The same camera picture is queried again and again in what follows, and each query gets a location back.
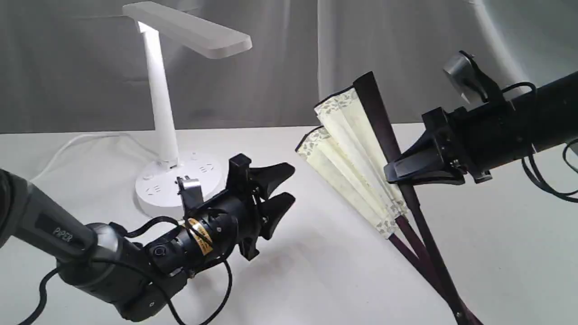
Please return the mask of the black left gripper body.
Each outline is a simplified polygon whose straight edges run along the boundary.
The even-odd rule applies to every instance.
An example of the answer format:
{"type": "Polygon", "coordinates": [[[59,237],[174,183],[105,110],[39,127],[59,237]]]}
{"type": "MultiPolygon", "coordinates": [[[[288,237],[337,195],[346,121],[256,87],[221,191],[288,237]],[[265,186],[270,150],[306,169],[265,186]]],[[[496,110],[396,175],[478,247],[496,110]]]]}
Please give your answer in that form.
{"type": "Polygon", "coordinates": [[[235,248],[248,261],[258,257],[262,214],[258,187],[248,172],[251,162],[245,154],[230,158],[225,188],[183,215],[179,227],[181,268],[204,271],[223,263],[235,248]]]}

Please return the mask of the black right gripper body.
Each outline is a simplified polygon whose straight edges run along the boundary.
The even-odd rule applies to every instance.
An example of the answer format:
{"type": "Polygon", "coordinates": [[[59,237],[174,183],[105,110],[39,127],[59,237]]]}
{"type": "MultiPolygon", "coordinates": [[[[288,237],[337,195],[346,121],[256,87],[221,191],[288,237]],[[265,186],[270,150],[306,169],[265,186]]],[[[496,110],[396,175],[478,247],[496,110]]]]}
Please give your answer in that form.
{"type": "Polygon", "coordinates": [[[485,104],[448,113],[438,107],[423,114],[427,135],[441,165],[459,182],[491,179],[491,169],[533,153],[530,136],[533,100],[485,104]]]}

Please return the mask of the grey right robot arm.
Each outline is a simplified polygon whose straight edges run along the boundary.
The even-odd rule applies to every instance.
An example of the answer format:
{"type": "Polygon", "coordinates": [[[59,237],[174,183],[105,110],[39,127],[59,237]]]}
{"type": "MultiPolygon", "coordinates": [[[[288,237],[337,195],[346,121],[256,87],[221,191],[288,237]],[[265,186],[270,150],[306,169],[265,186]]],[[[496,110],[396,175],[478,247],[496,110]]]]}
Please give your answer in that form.
{"type": "Polygon", "coordinates": [[[491,170],[577,137],[577,74],[537,91],[472,110],[423,114],[425,132],[384,172],[396,185],[462,185],[492,179],[491,170]]]}

